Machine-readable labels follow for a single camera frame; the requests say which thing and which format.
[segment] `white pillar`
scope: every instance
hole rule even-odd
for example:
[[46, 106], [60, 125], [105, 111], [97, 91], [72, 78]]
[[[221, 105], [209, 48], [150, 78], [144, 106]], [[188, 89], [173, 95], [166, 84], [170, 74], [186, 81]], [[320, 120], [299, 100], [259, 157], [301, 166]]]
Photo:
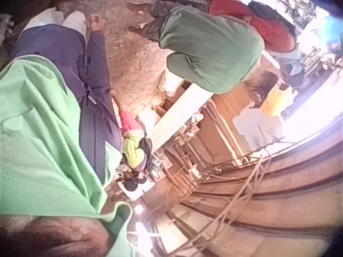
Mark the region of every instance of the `white pillar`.
[[153, 152], [167, 142], [212, 95], [213, 93], [192, 84], [166, 112], [149, 135], [153, 143]]

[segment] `backpack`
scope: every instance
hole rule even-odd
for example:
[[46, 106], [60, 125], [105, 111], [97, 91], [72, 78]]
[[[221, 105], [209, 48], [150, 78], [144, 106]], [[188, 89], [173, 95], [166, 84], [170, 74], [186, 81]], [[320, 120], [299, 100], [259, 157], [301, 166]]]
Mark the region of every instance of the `backpack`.
[[252, 11], [260, 18], [272, 19], [281, 22], [288, 28], [290, 34], [296, 37], [295, 26], [292, 23], [290, 23], [285, 17], [279, 14], [275, 9], [271, 8], [269, 5], [256, 1], [251, 1], [248, 4], [248, 7], [251, 8]]

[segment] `light green jacket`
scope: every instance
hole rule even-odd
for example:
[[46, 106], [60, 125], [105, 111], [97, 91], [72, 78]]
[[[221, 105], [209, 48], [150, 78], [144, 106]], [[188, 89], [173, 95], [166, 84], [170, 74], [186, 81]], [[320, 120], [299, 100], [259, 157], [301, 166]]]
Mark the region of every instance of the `light green jacket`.
[[79, 123], [79, 104], [49, 60], [23, 56], [0, 73], [0, 213], [100, 219], [117, 238], [108, 256], [135, 256], [130, 206], [100, 215], [121, 154], [106, 144], [102, 185], [79, 146]]

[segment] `yellow garment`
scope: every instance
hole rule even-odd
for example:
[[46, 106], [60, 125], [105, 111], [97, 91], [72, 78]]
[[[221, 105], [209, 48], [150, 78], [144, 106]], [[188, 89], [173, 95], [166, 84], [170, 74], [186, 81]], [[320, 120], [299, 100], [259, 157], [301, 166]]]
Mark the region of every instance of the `yellow garment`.
[[128, 166], [132, 169], [139, 166], [145, 158], [144, 151], [139, 148], [139, 142], [143, 137], [143, 130], [130, 130], [124, 133], [123, 153]]
[[293, 92], [291, 87], [281, 90], [279, 86], [275, 86], [268, 93], [260, 109], [268, 116], [278, 116], [293, 103], [296, 95], [297, 92]]

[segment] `white cloth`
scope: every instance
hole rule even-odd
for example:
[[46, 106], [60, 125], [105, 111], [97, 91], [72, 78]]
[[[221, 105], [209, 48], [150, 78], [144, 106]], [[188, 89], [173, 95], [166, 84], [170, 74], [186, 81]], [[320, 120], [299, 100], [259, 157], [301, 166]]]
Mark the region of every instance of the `white cloth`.
[[270, 117], [260, 109], [251, 109], [251, 102], [241, 113], [232, 119], [238, 133], [244, 136], [252, 151], [271, 143], [282, 136], [282, 120], [279, 116]]
[[29, 28], [44, 26], [47, 24], [56, 24], [63, 27], [75, 29], [84, 37], [86, 37], [86, 17], [82, 12], [75, 11], [67, 16], [67, 18], [64, 20], [63, 12], [56, 11], [55, 7], [46, 9], [40, 14], [33, 17], [25, 26], [23, 31]]
[[169, 140], [213, 95], [192, 84], [156, 124], [151, 134], [153, 152]]

